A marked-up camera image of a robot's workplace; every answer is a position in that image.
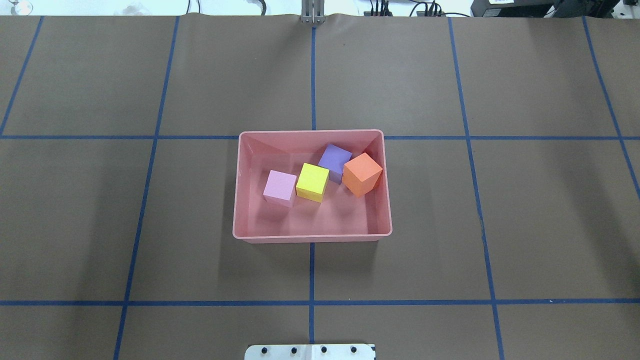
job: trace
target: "orange cube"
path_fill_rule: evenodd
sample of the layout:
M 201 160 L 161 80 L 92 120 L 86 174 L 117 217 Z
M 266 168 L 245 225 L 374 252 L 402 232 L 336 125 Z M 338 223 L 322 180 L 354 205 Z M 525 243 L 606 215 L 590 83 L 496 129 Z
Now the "orange cube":
M 363 153 L 344 164 L 342 182 L 356 195 L 362 195 L 373 190 L 382 174 L 382 167 L 368 154 Z

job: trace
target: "pink bin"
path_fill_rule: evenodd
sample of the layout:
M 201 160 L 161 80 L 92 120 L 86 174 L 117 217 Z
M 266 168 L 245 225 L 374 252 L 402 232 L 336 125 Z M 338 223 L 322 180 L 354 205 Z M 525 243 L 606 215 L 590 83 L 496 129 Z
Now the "pink bin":
M 233 234 L 249 243 L 376 241 L 391 234 L 391 207 L 380 130 L 247 131 L 240 134 Z M 371 192 L 356 198 L 328 181 L 320 204 L 297 197 L 293 208 L 270 204 L 262 191 L 270 170 L 300 174 L 332 143 L 354 156 L 366 152 L 383 172 Z

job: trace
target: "white metal bracket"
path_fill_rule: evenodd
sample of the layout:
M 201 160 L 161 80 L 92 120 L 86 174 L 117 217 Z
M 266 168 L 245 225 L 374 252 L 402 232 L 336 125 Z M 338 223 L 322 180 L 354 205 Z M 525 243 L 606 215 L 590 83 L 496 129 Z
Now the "white metal bracket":
M 373 344 L 251 345 L 244 360 L 376 360 Z
M 302 0 L 300 19 L 305 24 L 322 24 L 324 22 L 324 0 Z

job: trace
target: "block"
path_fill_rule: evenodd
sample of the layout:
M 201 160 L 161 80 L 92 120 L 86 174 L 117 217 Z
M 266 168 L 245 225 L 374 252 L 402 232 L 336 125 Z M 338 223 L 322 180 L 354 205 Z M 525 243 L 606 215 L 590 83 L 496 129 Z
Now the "block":
M 276 170 L 269 171 L 267 185 L 262 193 L 264 199 L 270 204 L 283 205 L 288 208 L 293 207 L 293 200 L 296 198 L 296 180 L 297 177 L 295 175 Z
M 322 202 L 327 180 L 329 180 L 328 169 L 304 163 L 296 184 L 296 193 L 299 197 Z
M 334 183 L 341 184 L 344 164 L 346 164 L 350 159 L 351 153 L 349 151 L 341 149 L 333 144 L 329 144 L 326 146 L 318 166 L 329 170 L 329 180 Z
M 382 167 L 368 154 L 363 153 L 344 164 L 342 182 L 356 195 L 362 195 L 373 190 L 382 174 Z

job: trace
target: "yellow cube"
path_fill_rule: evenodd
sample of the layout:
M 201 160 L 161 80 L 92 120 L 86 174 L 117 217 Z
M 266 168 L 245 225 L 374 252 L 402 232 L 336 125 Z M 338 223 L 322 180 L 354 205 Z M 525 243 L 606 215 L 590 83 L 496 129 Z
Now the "yellow cube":
M 322 202 L 328 179 L 328 169 L 304 163 L 300 176 L 298 176 L 296 194 L 305 199 Z

